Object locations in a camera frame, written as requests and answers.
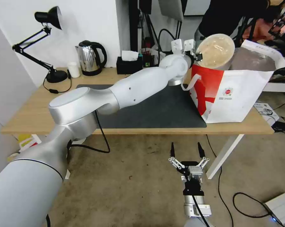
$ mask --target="white cup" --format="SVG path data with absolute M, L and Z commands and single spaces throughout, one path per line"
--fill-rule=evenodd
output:
M 76 62 L 69 62 L 67 64 L 71 77 L 77 78 L 80 76 L 79 68 L 77 67 Z

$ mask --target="electric kettle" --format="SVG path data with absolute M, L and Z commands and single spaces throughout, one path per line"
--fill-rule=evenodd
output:
M 88 40 L 82 41 L 78 46 L 75 46 L 80 67 L 82 72 L 86 76 L 95 76 L 101 73 L 107 63 L 107 53 L 105 48 L 97 42 L 90 42 Z M 104 61 L 101 62 L 97 49 L 102 51 L 104 55 Z

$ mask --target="black desk lamp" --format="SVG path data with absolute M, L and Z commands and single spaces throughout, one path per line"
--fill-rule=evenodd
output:
M 54 27 L 58 28 L 61 30 L 61 25 L 60 25 L 60 19 L 61 19 L 61 11 L 60 8 L 58 6 L 55 6 L 53 8 L 51 8 L 49 10 L 49 12 L 36 12 L 34 14 L 35 19 L 42 23 L 42 25 L 44 26 L 44 28 L 42 30 L 40 30 L 39 32 L 35 33 L 34 35 L 30 36 L 29 38 L 23 40 L 22 42 L 13 45 L 12 49 L 17 52 L 20 53 L 21 55 L 25 56 L 26 58 L 29 58 L 30 60 L 36 62 L 37 64 L 43 66 L 44 68 L 46 68 L 47 70 L 49 70 L 46 79 L 49 83 L 58 83 L 61 82 L 65 79 L 67 79 L 68 75 L 65 71 L 60 71 L 60 70 L 56 70 L 53 68 L 53 65 L 45 63 L 43 61 L 40 61 L 38 59 L 36 59 L 35 57 L 32 57 L 31 55 L 27 54 L 24 52 L 24 50 L 28 47 L 30 47 L 31 45 L 37 43 L 38 41 L 40 41 L 41 39 L 47 37 L 48 35 L 50 35 L 51 32 L 51 28 L 48 26 L 48 23 L 52 24 Z M 26 43 L 28 40 L 30 40 L 31 38 L 33 38 L 34 36 L 45 32 L 46 34 L 33 41 L 33 42 L 29 42 Z

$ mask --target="printed logo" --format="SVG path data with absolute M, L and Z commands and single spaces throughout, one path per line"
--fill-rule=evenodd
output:
M 233 88 L 226 88 L 223 92 L 224 96 L 231 96 L 233 93 Z

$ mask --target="white robotic arm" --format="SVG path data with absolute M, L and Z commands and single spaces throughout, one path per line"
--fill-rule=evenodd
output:
M 159 67 L 143 69 L 104 90 L 78 88 L 49 104 L 55 127 L 46 141 L 22 152 L 0 173 L 0 227 L 41 226 L 67 171 L 67 144 L 91 135 L 93 111 L 111 114 L 180 84 L 191 56 L 165 57 Z

